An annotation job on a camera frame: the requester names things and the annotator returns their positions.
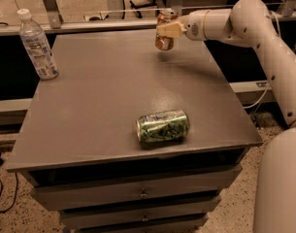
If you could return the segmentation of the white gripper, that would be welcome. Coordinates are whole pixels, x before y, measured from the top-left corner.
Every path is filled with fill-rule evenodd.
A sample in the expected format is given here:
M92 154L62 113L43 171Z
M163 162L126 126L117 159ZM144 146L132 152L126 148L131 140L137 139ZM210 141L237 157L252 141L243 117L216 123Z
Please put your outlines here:
M179 21L162 23L156 26L158 36L167 38L180 38L184 33L192 41L206 41L205 36L205 18L209 11L198 10L190 13L184 19L184 25Z

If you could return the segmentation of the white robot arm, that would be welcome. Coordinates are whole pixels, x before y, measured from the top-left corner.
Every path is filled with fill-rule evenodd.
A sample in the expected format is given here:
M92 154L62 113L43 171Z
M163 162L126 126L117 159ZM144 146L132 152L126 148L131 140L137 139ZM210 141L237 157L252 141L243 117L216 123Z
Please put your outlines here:
M218 40L252 48L288 128L262 155L253 233L296 233L296 54L278 35L261 0L239 0L231 9L199 10L159 23L161 37Z

